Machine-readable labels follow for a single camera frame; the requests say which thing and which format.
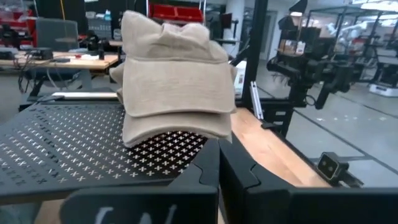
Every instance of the wooden workbench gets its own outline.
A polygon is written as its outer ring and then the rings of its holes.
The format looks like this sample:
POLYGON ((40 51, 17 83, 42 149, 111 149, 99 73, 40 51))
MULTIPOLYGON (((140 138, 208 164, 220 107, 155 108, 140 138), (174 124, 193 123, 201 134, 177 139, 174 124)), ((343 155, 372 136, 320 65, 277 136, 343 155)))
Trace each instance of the wooden workbench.
MULTIPOLYGON (((70 52, 54 52, 54 58, 62 58, 62 57, 74 57, 77 53, 70 52)), ((18 63, 20 66, 24 66, 26 62, 25 52, 20 52, 16 55, 18 58, 18 63)), ((84 60, 84 59, 75 59, 72 58, 70 62, 60 63, 60 62, 49 62, 48 60, 32 60, 29 62, 29 65, 35 65, 37 67, 58 67, 58 68, 79 68, 79 69, 98 69, 105 70, 110 65, 116 63, 118 61, 117 55, 105 55, 104 60, 84 60)), ((0 60, 0 66, 14 66, 14 62, 12 60, 0 60)))
MULTIPOLYGON (((306 162, 272 131, 261 128, 247 109, 239 108, 231 115, 232 130, 250 155, 267 170, 296 187, 330 187, 306 162)), ((35 224, 59 224, 55 216, 62 200, 43 203, 35 224)), ((221 212, 218 223, 224 224, 221 212)))

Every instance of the black metal platform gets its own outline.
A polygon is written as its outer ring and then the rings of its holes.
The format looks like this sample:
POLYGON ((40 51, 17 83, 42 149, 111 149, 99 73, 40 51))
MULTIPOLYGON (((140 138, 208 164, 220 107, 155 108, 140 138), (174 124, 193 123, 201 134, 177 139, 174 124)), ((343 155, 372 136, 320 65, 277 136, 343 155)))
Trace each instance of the black metal platform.
POLYGON ((0 203, 64 198, 87 187, 165 185, 207 140, 168 132, 125 148, 123 117, 114 101, 44 103, 19 113, 0 129, 0 203))

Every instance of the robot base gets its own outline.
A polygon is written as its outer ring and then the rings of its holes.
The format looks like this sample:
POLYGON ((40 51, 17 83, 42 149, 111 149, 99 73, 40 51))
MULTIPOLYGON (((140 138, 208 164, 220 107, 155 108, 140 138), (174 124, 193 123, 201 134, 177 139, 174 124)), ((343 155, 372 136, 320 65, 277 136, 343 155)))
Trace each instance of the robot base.
POLYGON ((384 85, 371 84, 369 91, 381 96, 398 97, 398 88, 387 87, 384 85))

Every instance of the cap brim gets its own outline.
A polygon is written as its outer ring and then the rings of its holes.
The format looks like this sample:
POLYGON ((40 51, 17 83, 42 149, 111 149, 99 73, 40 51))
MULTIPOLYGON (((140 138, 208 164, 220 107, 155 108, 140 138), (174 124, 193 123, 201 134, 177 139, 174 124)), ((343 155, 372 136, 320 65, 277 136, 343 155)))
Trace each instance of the cap brim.
POLYGON ((119 102, 123 104, 123 93, 121 88, 116 90, 116 96, 118 97, 119 102))
POLYGON ((123 85, 124 63, 109 69, 109 75, 119 85, 123 85))
POLYGON ((229 114, 171 113, 144 118, 124 117, 123 142, 133 147, 141 141, 167 131, 189 131, 208 138, 226 138, 231 135, 229 114))
POLYGON ((230 113, 234 86, 228 63, 138 61, 124 63, 123 98, 135 118, 164 113, 230 113))

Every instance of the ceiling light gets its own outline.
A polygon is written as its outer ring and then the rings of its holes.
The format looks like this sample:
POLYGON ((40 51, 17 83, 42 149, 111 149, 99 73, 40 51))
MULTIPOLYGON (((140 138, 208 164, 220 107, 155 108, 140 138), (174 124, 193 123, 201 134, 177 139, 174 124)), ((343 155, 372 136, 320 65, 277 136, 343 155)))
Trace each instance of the ceiling light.
POLYGON ((303 14, 301 12, 291 12, 291 16, 302 16, 303 14))

